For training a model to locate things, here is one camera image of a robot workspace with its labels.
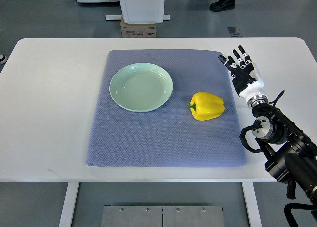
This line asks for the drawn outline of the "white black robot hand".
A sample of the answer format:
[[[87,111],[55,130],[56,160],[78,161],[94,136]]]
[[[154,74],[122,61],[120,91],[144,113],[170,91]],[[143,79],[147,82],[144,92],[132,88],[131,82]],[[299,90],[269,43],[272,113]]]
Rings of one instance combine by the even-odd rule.
[[[268,103],[268,97],[263,92],[264,83],[250,56],[242,46],[233,50],[233,55],[235,59],[223,55],[219,59],[230,72],[238,96],[244,98],[250,109]]]

